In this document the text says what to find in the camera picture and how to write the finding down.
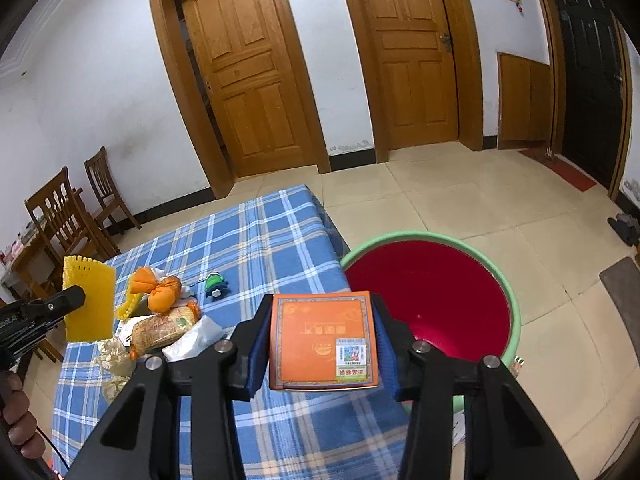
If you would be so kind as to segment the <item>person's left hand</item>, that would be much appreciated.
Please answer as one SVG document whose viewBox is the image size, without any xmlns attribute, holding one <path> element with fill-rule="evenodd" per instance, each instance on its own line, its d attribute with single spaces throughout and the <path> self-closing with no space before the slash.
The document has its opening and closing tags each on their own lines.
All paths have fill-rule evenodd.
<svg viewBox="0 0 640 480">
<path fill-rule="evenodd" d="M 9 439 L 29 460 L 41 458 L 46 445 L 37 431 L 37 419 L 29 411 L 29 398 L 23 391 L 21 379 L 13 372 L 1 374 L 2 387 L 9 388 L 2 418 L 9 425 Z"/>
</svg>

